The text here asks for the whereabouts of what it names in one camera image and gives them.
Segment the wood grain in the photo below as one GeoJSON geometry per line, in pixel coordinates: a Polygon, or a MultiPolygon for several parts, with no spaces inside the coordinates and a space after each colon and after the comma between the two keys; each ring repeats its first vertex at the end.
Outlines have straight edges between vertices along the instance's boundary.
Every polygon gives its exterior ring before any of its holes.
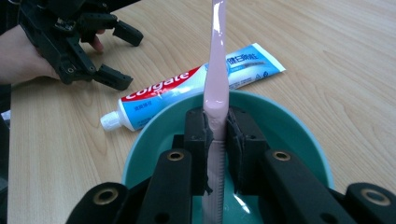
{"type": "MultiPolygon", "coordinates": [[[[242,90],[300,118],[323,147],[335,188],[371,182],[396,192],[396,3],[229,0],[227,51],[257,42],[287,68],[242,90]]],[[[126,91],[37,78],[13,87],[9,223],[65,223],[93,186],[120,182],[138,132],[105,133],[99,118],[133,91],[208,61],[211,1],[145,0],[116,11],[145,38],[108,31],[95,64],[134,78],[126,91]]]]}

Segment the red label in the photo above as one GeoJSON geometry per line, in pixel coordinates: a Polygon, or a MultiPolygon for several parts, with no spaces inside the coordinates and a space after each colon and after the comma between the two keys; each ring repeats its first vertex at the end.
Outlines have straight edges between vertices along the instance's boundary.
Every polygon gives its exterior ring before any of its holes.
{"type": "Polygon", "coordinates": [[[200,67],[193,68],[189,72],[180,74],[176,77],[171,77],[158,84],[149,86],[141,91],[136,91],[130,95],[122,97],[121,100],[123,102],[137,101],[137,100],[148,99],[156,95],[164,94],[165,92],[176,88],[177,86],[185,82],[187,79],[192,77],[196,73],[196,71],[198,71],[199,68],[200,67]]]}

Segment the tabletop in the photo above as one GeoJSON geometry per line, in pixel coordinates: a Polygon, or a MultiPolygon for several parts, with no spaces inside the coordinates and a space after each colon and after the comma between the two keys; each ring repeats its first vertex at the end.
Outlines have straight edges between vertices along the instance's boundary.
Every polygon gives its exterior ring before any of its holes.
{"type": "MultiPolygon", "coordinates": [[[[37,78],[13,86],[9,223],[65,223],[81,197],[120,182],[139,131],[105,132],[100,118],[124,95],[206,63],[211,1],[144,0],[114,12],[144,34],[131,47],[100,35],[105,63],[134,81],[126,91],[96,82],[37,78]]],[[[295,114],[318,139],[335,189],[370,182],[396,192],[396,2],[229,0],[227,52],[258,43],[287,69],[241,90],[295,114]]]]}

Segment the human hand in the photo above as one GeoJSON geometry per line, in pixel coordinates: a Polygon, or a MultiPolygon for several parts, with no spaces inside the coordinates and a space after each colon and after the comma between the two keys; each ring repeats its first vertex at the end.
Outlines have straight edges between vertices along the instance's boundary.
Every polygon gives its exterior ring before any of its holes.
{"type": "MultiPolygon", "coordinates": [[[[90,43],[97,51],[103,51],[103,45],[96,36],[90,43]]],[[[52,66],[44,59],[18,25],[0,35],[0,84],[13,84],[35,77],[53,77],[59,79],[52,66]]]]}

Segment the toothpaste tube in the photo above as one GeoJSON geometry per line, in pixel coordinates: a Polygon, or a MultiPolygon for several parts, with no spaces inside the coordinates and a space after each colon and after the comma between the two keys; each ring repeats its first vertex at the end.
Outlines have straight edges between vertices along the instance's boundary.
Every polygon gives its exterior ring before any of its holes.
{"type": "MultiPolygon", "coordinates": [[[[226,63],[232,90],[285,71],[282,64],[257,43],[228,54],[226,63]]],[[[207,67],[208,63],[120,98],[117,110],[101,118],[102,126],[106,131],[122,125],[131,131],[143,128],[168,105],[203,92],[207,67]]]]}

